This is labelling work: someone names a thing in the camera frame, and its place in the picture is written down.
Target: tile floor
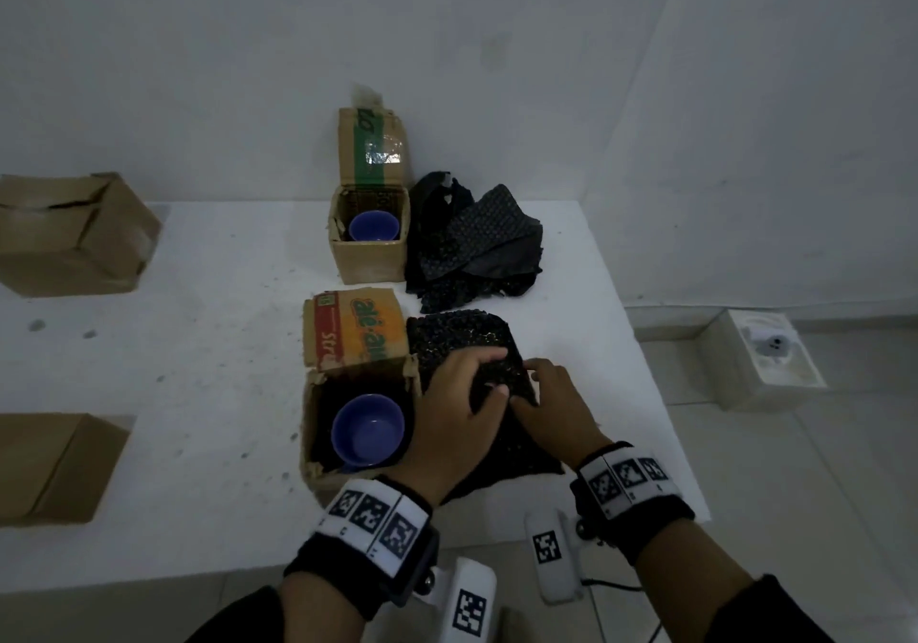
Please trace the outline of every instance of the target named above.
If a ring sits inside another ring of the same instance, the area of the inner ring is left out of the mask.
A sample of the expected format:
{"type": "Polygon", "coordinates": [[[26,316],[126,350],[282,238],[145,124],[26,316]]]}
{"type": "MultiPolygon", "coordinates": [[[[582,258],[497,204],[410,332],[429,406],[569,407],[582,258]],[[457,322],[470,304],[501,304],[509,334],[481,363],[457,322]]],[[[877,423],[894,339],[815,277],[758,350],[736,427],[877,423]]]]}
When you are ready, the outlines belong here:
{"type": "MultiPolygon", "coordinates": [[[[751,572],[777,575],[839,643],[918,643],[918,330],[804,340],[833,391],[776,415],[724,414],[693,342],[643,347],[713,514],[706,529],[751,572]]],[[[498,604],[526,614],[544,643],[641,643],[656,625],[641,594],[594,587],[580,602],[544,606],[522,543],[462,553],[497,571],[498,604]]],[[[582,562],[589,577],[634,579],[605,547],[582,562]]],[[[0,631],[5,643],[181,641],[280,571],[6,595],[0,631]]],[[[414,604],[381,612],[364,640],[423,640],[430,610],[414,604]]]]}

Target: wristband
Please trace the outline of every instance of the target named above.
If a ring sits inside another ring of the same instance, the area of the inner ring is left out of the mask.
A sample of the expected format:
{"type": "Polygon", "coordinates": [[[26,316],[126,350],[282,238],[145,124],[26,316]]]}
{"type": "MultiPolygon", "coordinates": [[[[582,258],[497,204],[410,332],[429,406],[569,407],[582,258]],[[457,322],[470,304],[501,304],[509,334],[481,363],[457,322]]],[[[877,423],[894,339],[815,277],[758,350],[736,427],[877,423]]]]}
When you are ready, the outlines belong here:
{"type": "Polygon", "coordinates": [[[327,580],[370,621],[383,602],[404,606],[436,563],[440,536],[430,504],[387,477],[351,479],[284,576],[302,570],[327,580]]]}
{"type": "Polygon", "coordinates": [[[683,517],[695,519],[660,462],[629,443],[587,456],[571,491],[579,514],[633,566],[664,527],[683,517]]]}

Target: white marker band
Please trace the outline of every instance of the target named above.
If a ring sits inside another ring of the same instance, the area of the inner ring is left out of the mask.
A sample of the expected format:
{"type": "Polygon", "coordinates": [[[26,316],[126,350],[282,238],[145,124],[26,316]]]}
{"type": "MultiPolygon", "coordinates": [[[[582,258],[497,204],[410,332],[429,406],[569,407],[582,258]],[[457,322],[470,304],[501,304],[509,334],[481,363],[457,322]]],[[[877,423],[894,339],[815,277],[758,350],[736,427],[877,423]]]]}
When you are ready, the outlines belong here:
{"type": "Polygon", "coordinates": [[[430,515],[407,495],[381,481],[351,479],[316,525],[395,578],[430,515]]]}
{"type": "Polygon", "coordinates": [[[656,458],[636,447],[607,452],[583,466],[578,473],[607,520],[651,498],[682,497],[678,486],[656,458]]]}

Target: white tabletop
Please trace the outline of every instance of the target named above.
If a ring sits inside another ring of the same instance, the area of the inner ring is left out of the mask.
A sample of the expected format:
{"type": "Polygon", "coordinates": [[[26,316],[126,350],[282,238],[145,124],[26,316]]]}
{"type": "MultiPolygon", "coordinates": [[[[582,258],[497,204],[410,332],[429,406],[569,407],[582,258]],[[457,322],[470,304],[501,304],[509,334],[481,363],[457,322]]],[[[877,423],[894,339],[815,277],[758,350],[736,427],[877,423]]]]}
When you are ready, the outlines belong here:
{"type": "MultiPolygon", "coordinates": [[[[575,201],[522,203],[545,270],[506,320],[522,355],[568,367],[605,433],[663,461],[709,518],[612,279],[575,201]]],[[[299,477],[303,301],[339,289],[324,202],[176,203],[137,292],[0,293],[0,413],[134,416],[88,524],[0,529],[0,592],[289,561],[317,520],[299,477]],[[42,320],[41,331],[29,324],[42,320]]],[[[419,301],[395,286],[406,316],[419,301]]],[[[521,539],[523,513],[573,513],[569,476],[504,481],[444,506],[445,546],[521,539]]]]}

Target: blue ceramic cup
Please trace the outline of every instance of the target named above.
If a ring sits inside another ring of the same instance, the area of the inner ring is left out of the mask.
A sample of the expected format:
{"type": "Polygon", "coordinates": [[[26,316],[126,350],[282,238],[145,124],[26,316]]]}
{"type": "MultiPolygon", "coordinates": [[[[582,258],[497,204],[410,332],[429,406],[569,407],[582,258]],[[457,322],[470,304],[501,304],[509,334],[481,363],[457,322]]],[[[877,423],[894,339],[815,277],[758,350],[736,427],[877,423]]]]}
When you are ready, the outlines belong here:
{"type": "Polygon", "coordinates": [[[331,423],[331,446],[344,469],[372,467],[395,454],[405,436],[405,416],[383,394],[361,394],[341,406],[331,423]]]}
{"type": "Polygon", "coordinates": [[[398,237],[398,219],[385,210],[365,210],[350,221],[347,231],[354,242],[390,242],[398,237]]]}

